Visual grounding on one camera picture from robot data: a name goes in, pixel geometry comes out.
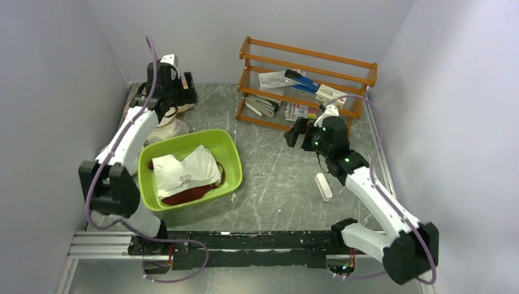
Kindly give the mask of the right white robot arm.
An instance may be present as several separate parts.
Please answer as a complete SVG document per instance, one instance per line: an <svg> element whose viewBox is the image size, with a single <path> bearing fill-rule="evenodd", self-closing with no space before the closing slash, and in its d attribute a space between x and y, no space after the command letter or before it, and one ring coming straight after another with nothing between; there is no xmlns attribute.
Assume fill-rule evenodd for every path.
<svg viewBox="0 0 519 294"><path fill-rule="evenodd" d="M389 196L367 160L350 147L348 127L338 116L321 122L299 118L284 134L289 147L304 136L301 148L324 159L326 173L353 192L380 224L379 233L354 219L332 227L331 248L339 254L357 249L379 261L384 274L403 285L413 279L427 285L437 280L439 230L423 223Z"/></svg>

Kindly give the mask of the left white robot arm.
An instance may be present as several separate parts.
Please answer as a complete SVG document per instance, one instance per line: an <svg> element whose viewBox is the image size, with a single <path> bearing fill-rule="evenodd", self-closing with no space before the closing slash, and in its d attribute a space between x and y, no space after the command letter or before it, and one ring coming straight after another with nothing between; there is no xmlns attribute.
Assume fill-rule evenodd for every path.
<svg viewBox="0 0 519 294"><path fill-rule="evenodd" d="M130 100L116 135L94 160L85 160L78 168L89 225L107 230L121 224L146 235L144 245L155 255L167 251L170 238L163 221L143 204L133 176L150 134L198 101L192 74L180 75L177 65L174 54L148 65L147 81Z"/></svg>

